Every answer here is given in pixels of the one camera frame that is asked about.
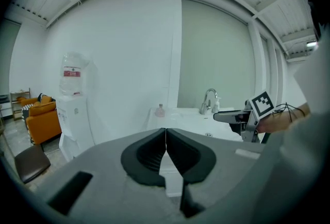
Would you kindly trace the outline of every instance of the soap dispenser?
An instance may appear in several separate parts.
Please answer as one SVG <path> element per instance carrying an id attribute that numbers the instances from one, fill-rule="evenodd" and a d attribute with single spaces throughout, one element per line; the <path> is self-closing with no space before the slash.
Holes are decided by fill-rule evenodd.
<path id="1" fill-rule="evenodd" d="M 221 98 L 216 98 L 216 103 L 214 104 L 213 108 L 212 108 L 212 112 L 213 113 L 218 113 L 220 110 L 220 99 Z"/>
<path id="2" fill-rule="evenodd" d="M 157 108 L 155 115 L 157 117 L 165 117 L 165 110 L 163 109 L 163 104 L 159 104 L 159 108 Z"/>

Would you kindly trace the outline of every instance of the sink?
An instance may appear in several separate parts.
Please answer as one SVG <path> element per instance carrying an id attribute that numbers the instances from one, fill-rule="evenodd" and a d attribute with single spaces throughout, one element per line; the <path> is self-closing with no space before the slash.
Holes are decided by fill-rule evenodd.
<path id="1" fill-rule="evenodd" d="M 175 128 L 224 140 L 242 142 L 242 137 L 233 132 L 228 123 L 216 122 L 213 113 L 201 115 L 199 109 L 175 108 L 164 109 L 165 117 L 155 115 L 156 108 L 150 109 L 147 130 L 158 128 Z M 222 108 L 220 111 L 232 111 L 233 108 Z"/>

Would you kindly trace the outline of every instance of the orange sofa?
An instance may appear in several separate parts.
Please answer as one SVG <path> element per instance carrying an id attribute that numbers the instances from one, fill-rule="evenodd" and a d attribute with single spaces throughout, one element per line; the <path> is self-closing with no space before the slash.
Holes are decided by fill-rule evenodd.
<path id="1" fill-rule="evenodd" d="M 41 144 L 62 131 L 57 117 L 56 102 L 48 96 L 43 96 L 41 102 L 37 100 L 38 98 L 23 99 L 21 106 L 33 104 L 29 108 L 26 125 L 34 143 Z"/>

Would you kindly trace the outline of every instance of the red label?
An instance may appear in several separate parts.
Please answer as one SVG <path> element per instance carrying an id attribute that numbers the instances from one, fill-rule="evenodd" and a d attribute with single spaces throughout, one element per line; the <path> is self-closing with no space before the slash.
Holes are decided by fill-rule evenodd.
<path id="1" fill-rule="evenodd" d="M 64 76 L 65 77 L 80 77 L 80 71 L 64 71 Z"/>

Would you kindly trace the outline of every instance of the pink bottle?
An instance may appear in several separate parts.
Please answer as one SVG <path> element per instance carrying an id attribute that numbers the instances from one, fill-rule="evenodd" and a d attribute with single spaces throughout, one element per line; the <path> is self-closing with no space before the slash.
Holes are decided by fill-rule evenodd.
<path id="1" fill-rule="evenodd" d="M 165 117 L 165 110 L 163 109 L 163 104 L 159 104 L 159 108 L 157 108 L 155 115 L 157 117 Z"/>

